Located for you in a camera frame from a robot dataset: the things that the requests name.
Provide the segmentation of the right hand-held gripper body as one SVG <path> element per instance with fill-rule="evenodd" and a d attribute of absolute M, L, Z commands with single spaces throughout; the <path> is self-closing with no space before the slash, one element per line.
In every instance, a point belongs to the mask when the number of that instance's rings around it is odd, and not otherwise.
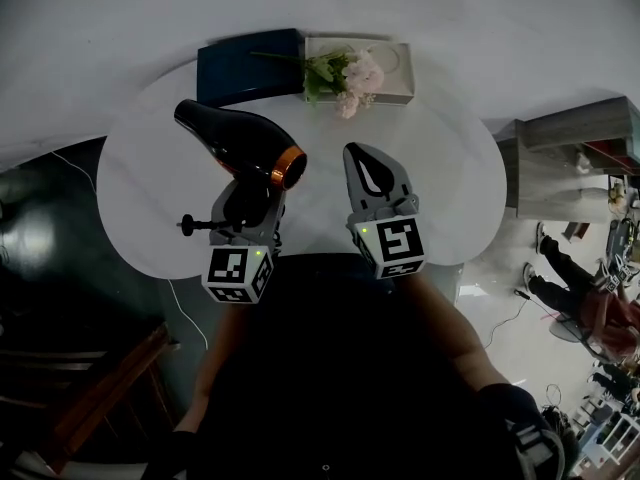
<path fill-rule="evenodd" d="M 417 196 L 375 211 L 353 212 L 347 227 L 376 279 L 419 272 L 426 262 Z"/>

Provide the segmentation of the dark blue box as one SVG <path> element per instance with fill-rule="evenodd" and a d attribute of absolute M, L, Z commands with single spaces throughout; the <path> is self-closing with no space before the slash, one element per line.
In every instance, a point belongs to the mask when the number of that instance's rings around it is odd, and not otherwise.
<path fill-rule="evenodd" d="M 299 94 L 303 38 L 279 29 L 234 36 L 198 50 L 196 100 L 209 107 Z"/>

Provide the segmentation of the person's left forearm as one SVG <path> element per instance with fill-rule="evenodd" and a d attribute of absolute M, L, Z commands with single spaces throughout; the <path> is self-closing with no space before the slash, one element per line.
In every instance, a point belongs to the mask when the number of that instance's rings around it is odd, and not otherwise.
<path fill-rule="evenodd" d="M 190 406 L 174 429 L 175 432 L 197 432 L 206 414 L 214 380 L 236 348 L 237 343 L 234 335 L 236 316 L 237 313 L 231 306 L 225 308 L 213 347 L 205 353 L 198 370 Z"/>

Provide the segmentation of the dark wooden chair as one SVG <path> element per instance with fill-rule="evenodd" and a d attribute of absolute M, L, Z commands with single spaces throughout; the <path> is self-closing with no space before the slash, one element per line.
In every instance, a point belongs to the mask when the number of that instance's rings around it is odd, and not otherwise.
<path fill-rule="evenodd" d="M 144 459 L 177 421 L 158 366 L 177 346 L 163 317 L 92 302 L 0 313 L 0 479 L 24 452 L 52 474 Z"/>

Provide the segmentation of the pink artificial flower bouquet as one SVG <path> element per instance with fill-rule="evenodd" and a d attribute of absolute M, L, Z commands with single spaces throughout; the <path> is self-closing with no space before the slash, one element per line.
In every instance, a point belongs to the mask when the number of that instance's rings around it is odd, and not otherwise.
<path fill-rule="evenodd" d="M 369 108 L 382 87 L 385 73 L 369 49 L 357 52 L 334 50 L 307 58 L 252 51 L 251 55 L 298 65 L 304 74 L 305 100 L 316 105 L 331 96 L 337 115 L 353 118 L 359 109 Z"/>

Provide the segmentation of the grey wooden shelf desk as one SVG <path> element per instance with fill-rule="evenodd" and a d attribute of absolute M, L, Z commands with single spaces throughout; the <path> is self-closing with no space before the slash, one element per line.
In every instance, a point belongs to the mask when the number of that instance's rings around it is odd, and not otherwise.
<path fill-rule="evenodd" d="M 610 178 L 640 176 L 640 108 L 624 96 L 516 119 L 494 139 L 520 219 L 605 223 Z"/>

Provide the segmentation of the round white table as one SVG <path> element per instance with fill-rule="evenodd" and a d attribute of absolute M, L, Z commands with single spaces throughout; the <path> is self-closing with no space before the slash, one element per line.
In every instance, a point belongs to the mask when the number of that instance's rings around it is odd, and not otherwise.
<path fill-rule="evenodd" d="M 483 252 L 503 216 L 505 168 L 440 54 L 409 36 L 299 33 L 302 54 L 309 36 L 408 43 L 415 94 L 406 105 L 374 103 L 348 120 L 329 103 L 308 104 L 302 93 L 230 105 L 272 120 L 307 154 L 306 170 L 286 197 L 282 254 L 353 250 L 343 168 L 349 142 L 377 147 L 406 169 L 420 202 L 429 263 L 461 264 Z M 99 159 L 97 202 L 107 236 L 129 265 L 159 279 L 202 274 L 209 237 L 204 231 L 185 237 L 178 224 L 187 214 L 207 219 L 232 179 L 175 121 L 175 107 L 197 96 L 196 76 L 197 56 L 144 89 L 113 126 Z"/>

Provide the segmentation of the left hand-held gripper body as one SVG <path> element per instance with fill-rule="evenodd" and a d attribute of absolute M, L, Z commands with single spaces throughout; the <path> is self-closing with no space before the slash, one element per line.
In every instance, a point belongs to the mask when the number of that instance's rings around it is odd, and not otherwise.
<path fill-rule="evenodd" d="M 264 231 L 210 232 L 211 256 L 201 284 L 220 303 L 257 304 L 274 270 L 274 236 Z"/>

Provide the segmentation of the person's black shirt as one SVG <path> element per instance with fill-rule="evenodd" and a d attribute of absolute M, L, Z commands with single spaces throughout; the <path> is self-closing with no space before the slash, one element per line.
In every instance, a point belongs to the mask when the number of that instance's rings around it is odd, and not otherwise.
<path fill-rule="evenodd" d="M 563 480 L 535 400 L 472 389 L 396 279 L 348 255 L 291 260 L 261 304 L 232 307 L 236 348 L 182 432 L 185 480 Z"/>

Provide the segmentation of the person's right forearm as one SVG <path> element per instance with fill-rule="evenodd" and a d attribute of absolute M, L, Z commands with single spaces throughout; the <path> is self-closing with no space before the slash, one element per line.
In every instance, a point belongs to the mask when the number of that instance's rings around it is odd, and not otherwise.
<path fill-rule="evenodd" d="M 427 278 L 411 274 L 397 278 L 395 285 L 418 310 L 430 339 L 472 389 L 509 383 L 491 363 L 471 323 Z"/>

